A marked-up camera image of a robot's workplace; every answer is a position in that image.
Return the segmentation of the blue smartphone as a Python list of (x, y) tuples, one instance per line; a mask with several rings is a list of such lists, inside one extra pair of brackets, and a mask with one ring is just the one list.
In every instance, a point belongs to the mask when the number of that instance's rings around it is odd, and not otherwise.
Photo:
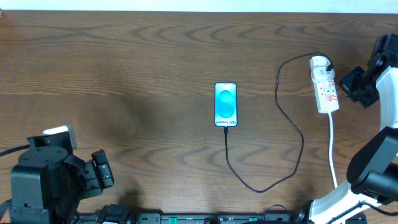
[(215, 83), (215, 126), (238, 125), (236, 83)]

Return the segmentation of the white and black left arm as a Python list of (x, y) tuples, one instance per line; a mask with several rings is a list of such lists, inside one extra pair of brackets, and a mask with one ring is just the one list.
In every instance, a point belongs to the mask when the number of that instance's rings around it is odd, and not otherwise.
[(105, 152), (84, 161), (76, 155), (74, 132), (68, 126), (27, 138), (11, 170), (11, 223), (81, 223), (80, 201), (99, 196), (114, 185)]

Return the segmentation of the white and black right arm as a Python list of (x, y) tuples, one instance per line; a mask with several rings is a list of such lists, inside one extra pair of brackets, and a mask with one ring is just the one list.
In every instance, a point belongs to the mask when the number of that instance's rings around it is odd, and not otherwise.
[(344, 223), (368, 208), (397, 216), (379, 208), (397, 201), (397, 35), (377, 39), (367, 67), (356, 67), (339, 85), (365, 108), (380, 102), (380, 131), (353, 156), (346, 180), (301, 210), (299, 223)]

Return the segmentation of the white power strip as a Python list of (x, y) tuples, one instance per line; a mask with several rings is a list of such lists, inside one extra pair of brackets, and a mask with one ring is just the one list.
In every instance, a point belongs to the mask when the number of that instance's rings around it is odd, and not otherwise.
[(310, 59), (310, 68), (318, 112), (328, 114), (338, 110), (335, 71), (331, 61), (325, 56), (314, 56)]

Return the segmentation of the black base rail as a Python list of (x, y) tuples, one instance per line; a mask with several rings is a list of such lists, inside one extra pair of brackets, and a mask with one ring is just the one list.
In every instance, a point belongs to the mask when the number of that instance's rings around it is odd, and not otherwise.
[(263, 213), (162, 213), (160, 211), (132, 211), (111, 204), (95, 213), (76, 214), (72, 223), (130, 223), (130, 224), (234, 224), (234, 223), (308, 223), (281, 206), (273, 205)]

